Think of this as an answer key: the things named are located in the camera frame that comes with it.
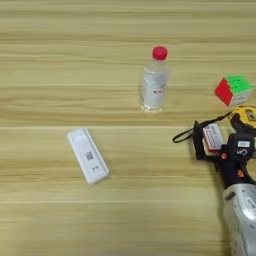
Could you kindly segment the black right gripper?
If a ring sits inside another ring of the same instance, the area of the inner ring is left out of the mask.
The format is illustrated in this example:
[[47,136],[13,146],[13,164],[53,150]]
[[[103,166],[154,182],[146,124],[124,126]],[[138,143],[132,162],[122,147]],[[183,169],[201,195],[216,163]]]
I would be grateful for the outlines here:
[[192,138],[197,160],[218,160],[215,167],[220,174],[225,189],[236,184],[256,184],[256,181],[250,176],[247,170],[247,162],[249,159],[246,157],[232,158],[229,155],[229,143],[221,146],[219,159],[217,156],[207,155],[205,153],[203,145],[203,128],[197,121],[194,122]]

